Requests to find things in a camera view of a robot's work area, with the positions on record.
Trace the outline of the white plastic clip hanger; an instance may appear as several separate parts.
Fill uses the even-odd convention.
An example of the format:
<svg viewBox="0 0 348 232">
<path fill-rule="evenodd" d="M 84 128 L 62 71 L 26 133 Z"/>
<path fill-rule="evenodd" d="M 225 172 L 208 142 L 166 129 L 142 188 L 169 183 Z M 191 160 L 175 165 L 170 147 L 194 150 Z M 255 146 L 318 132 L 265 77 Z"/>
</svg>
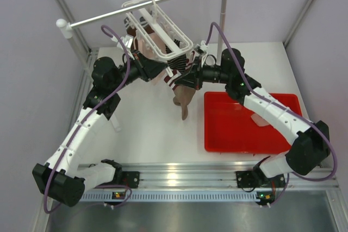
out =
<svg viewBox="0 0 348 232">
<path fill-rule="evenodd" d="M 136 8 L 136 11 L 148 22 L 154 31 L 153 33 L 148 34 L 141 26 L 139 19 L 131 11 L 126 13 L 131 26 L 136 28 L 136 39 L 138 40 L 140 52 L 149 59 L 161 62 L 167 62 L 182 54 L 189 54 L 193 50 L 193 42 L 163 12 L 156 0 L 131 0 L 124 2 L 122 7 L 130 8 L 137 4 L 144 4 L 147 1 L 150 3 L 149 7 Z M 174 39 L 181 42 L 180 47 L 174 43 Z M 166 53 L 165 45 L 171 49 L 172 53 Z"/>
</svg>

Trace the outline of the taupe sock with striped cuff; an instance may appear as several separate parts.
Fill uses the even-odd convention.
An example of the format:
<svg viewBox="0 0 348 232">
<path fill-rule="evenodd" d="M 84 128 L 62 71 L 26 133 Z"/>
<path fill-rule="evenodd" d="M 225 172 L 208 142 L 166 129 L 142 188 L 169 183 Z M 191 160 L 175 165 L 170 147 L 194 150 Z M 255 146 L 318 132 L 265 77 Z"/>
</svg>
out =
<svg viewBox="0 0 348 232">
<path fill-rule="evenodd" d="M 194 58 L 195 58 L 195 51 L 191 51 L 189 54 L 186 55 L 186 64 L 183 71 L 184 73 L 192 66 Z"/>
</svg>

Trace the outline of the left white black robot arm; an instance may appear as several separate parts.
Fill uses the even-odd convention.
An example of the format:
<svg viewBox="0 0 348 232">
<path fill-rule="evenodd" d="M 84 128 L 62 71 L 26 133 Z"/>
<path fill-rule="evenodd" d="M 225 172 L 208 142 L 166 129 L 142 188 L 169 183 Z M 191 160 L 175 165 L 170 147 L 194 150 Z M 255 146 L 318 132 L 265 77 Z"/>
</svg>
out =
<svg viewBox="0 0 348 232">
<path fill-rule="evenodd" d="M 102 159 L 79 170 L 81 160 L 96 146 L 113 142 L 118 122 L 114 115 L 120 103 L 118 91 L 137 79 L 145 82 L 156 78 L 167 64 L 144 57 L 134 51 L 125 64 L 116 66 L 110 57 L 94 62 L 92 89 L 88 93 L 74 126 L 55 153 L 32 170 L 34 180 L 44 198 L 66 206 L 75 206 L 84 192 L 100 185 L 123 187 L 121 164 Z"/>
</svg>

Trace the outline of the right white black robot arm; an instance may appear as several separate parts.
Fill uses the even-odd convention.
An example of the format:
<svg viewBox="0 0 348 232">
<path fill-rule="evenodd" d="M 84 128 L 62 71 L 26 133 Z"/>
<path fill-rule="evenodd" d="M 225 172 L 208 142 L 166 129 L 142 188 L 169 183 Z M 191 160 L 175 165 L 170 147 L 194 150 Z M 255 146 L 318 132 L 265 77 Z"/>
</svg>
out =
<svg viewBox="0 0 348 232">
<path fill-rule="evenodd" d="M 328 125 L 314 123 L 280 103 L 245 73 L 244 64 L 245 59 L 235 48 L 222 51 L 220 65 L 205 65 L 199 55 L 175 83 L 196 90 L 205 82 L 224 84 L 232 100 L 260 116 L 286 139 L 288 151 L 269 156 L 253 168 L 257 185 L 268 186 L 275 176 L 289 173 L 309 180 L 307 175 L 332 155 Z"/>
</svg>

